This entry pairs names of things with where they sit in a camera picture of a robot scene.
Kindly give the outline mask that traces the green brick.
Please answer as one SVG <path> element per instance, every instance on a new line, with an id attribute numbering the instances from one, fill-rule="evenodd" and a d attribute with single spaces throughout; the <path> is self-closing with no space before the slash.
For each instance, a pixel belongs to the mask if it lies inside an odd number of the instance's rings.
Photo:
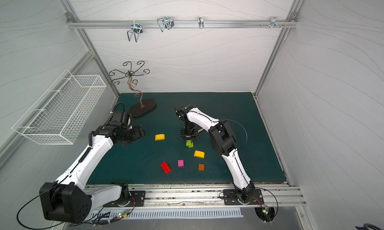
<path id="1" fill-rule="evenodd" d="M 193 147 L 194 147 L 193 140 L 187 140 L 187 141 L 186 141 L 186 146 L 187 146 L 188 148 L 193 148 Z"/>

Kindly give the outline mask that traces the yellow curved brick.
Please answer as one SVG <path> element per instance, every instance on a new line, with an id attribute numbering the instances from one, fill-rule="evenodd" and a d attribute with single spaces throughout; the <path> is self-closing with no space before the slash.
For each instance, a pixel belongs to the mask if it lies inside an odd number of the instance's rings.
<path id="1" fill-rule="evenodd" d="M 155 135 L 155 141 L 162 141 L 162 140 L 165 140 L 165 138 L 166 138 L 165 134 Z"/>
<path id="2" fill-rule="evenodd" d="M 205 158 L 205 153 L 202 152 L 202 151 L 195 151 L 194 152 L 194 157 L 204 159 Z"/>

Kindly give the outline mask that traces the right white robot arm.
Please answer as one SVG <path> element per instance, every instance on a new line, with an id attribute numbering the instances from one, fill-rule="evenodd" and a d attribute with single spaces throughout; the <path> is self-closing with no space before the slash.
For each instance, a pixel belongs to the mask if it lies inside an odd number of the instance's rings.
<path id="1" fill-rule="evenodd" d="M 241 162 L 237 140 L 228 121 L 210 117 L 192 104 L 177 109 L 176 115 L 185 124 L 181 137 L 186 141 L 194 141 L 201 131 L 209 134 L 212 148 L 230 170 L 238 201 L 249 204 L 256 187 Z"/>

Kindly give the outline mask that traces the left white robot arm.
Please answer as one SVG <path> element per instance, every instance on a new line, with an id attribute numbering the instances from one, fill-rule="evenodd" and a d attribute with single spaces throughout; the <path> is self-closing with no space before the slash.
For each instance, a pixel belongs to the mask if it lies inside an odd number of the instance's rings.
<path id="1" fill-rule="evenodd" d="M 43 184 L 39 194 L 46 220 L 79 224 L 100 206 L 116 202 L 124 207 L 132 202 L 127 184 L 85 190 L 93 171 L 115 144 L 131 144 L 145 136 L 143 127 L 132 121 L 127 112 L 113 112 L 108 122 L 89 133 L 89 144 L 75 162 L 53 183 Z"/>

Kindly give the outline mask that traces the brown metal hook stand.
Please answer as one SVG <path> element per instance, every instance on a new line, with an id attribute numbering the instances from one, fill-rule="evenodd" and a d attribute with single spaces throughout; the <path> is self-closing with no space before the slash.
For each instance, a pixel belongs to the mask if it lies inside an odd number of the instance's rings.
<path id="1" fill-rule="evenodd" d="M 145 61 L 138 61 L 136 70 L 133 70 L 133 63 L 126 61 L 123 63 L 123 67 L 129 67 L 126 71 L 114 69 L 109 71 L 109 76 L 114 86 L 120 84 L 121 81 L 127 80 L 129 89 L 135 93 L 135 97 L 139 98 L 139 102 L 132 105 L 129 109 L 129 113 L 134 117 L 138 118 L 144 114 L 150 112 L 157 106 L 157 102 L 153 98 L 144 99 L 142 91 L 137 90 L 138 80 L 136 77 L 142 77 L 148 75 L 151 71 L 149 69 L 143 69 Z"/>

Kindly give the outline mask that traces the green table mat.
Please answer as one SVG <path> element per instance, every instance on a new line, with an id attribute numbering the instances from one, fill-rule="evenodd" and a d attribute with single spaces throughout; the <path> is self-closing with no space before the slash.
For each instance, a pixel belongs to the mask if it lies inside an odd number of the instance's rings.
<path id="1" fill-rule="evenodd" d="M 184 123 L 176 109 L 189 104 L 213 118 L 229 121 L 242 164 L 254 182 L 286 180 L 251 93 L 146 93 L 145 97 L 155 99 L 157 106 L 135 118 L 133 124 L 142 125 L 146 135 L 132 144 L 113 146 L 89 178 L 90 185 L 231 183 L 232 175 L 212 149 L 207 132 L 199 134 L 193 148 L 181 137 Z M 165 140 L 155 141 L 157 134 L 165 134 Z M 194 157 L 195 151 L 204 152 L 205 158 Z M 178 167 L 178 160 L 184 160 L 183 167 Z M 170 166 L 169 174 L 161 168 L 162 162 Z M 199 164 L 205 165 L 204 171 L 198 170 Z"/>

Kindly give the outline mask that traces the orange brick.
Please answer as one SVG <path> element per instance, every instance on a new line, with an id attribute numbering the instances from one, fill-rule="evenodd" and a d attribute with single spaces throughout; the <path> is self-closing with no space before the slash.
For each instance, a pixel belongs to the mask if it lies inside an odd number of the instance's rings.
<path id="1" fill-rule="evenodd" d="M 205 170 L 205 165 L 204 164 L 199 164 L 198 170 L 199 171 L 204 171 Z"/>

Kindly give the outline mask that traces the long red brick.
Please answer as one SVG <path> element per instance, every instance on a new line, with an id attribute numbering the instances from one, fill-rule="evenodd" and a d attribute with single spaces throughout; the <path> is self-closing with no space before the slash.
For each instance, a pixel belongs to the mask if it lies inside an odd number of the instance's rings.
<path id="1" fill-rule="evenodd" d="M 169 174 L 171 172 L 170 166 L 167 164 L 167 162 L 162 162 L 161 163 L 161 168 L 165 172 L 165 174 Z"/>

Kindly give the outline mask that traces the metal hook clamp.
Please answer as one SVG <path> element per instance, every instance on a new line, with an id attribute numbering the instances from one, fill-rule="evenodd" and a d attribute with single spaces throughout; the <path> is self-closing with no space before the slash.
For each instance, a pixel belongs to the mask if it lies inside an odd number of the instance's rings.
<path id="1" fill-rule="evenodd" d="M 143 27 L 139 24 L 134 23 L 131 25 L 131 30 L 127 31 L 127 37 L 129 42 L 134 40 L 136 43 L 139 40 L 140 34 L 143 33 Z"/>
<path id="2" fill-rule="evenodd" d="M 172 17 L 160 17 L 157 19 L 157 24 L 161 32 L 164 32 L 165 29 L 170 30 L 175 25 Z"/>

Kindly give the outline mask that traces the small metal clip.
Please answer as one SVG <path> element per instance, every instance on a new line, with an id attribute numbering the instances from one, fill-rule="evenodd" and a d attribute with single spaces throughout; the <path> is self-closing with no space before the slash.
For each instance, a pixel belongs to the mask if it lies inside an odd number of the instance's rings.
<path id="1" fill-rule="evenodd" d="M 204 18 L 203 17 L 198 17 L 198 25 L 199 25 L 199 29 L 204 28 Z"/>

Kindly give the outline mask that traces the metal hook clamp centre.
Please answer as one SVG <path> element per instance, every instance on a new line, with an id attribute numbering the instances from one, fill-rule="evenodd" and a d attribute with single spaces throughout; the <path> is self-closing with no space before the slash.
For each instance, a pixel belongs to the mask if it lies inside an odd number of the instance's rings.
<path id="1" fill-rule="evenodd" d="M 170 30 L 175 25 L 172 17 L 160 17 L 157 19 L 157 24 L 161 32 L 164 32 L 165 29 Z"/>

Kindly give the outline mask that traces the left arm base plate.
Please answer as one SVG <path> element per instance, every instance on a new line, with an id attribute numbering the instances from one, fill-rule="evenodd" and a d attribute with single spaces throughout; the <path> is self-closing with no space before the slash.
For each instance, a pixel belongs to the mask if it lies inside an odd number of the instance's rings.
<path id="1" fill-rule="evenodd" d="M 116 201 L 109 202 L 104 205 L 107 207 L 114 208 L 125 208 L 125 207 L 142 207 L 144 205 L 146 192 L 145 191 L 129 191 L 127 193 L 122 193 L 120 198 Z"/>

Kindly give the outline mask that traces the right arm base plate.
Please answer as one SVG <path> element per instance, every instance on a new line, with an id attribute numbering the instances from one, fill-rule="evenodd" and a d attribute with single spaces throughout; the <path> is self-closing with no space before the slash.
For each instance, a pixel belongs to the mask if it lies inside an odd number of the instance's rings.
<path id="1" fill-rule="evenodd" d="M 241 206 L 241 205 L 263 205 L 264 198 L 260 189 L 255 189 L 252 194 L 252 197 L 247 203 L 242 203 L 236 194 L 235 190 L 232 189 L 224 189 L 222 194 L 219 194 L 220 199 L 224 201 L 226 206 Z"/>

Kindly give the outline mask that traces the aluminium crossbar rail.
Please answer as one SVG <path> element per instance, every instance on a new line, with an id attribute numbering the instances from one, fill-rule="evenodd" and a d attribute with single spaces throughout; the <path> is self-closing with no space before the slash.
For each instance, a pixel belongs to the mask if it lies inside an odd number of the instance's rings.
<path id="1" fill-rule="evenodd" d="M 284 21 L 285 28 L 295 28 L 299 22 Z M 206 20 L 204 19 L 203 29 L 255 29 L 262 28 L 260 24 L 269 23 L 270 20 Z M 141 21 L 77 21 L 67 23 L 71 29 L 130 29 L 134 23 L 146 29 L 159 29 L 157 20 Z M 198 19 L 195 20 L 174 20 L 173 29 L 199 29 Z"/>

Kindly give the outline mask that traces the metal bracket right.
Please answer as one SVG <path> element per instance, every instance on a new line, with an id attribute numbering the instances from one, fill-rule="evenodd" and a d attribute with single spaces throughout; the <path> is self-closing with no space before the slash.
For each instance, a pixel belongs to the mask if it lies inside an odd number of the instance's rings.
<path id="1" fill-rule="evenodd" d="M 266 24 L 260 24 L 262 28 L 285 28 L 287 25 L 284 21 L 278 20 L 276 17 L 272 17 L 269 23 Z"/>

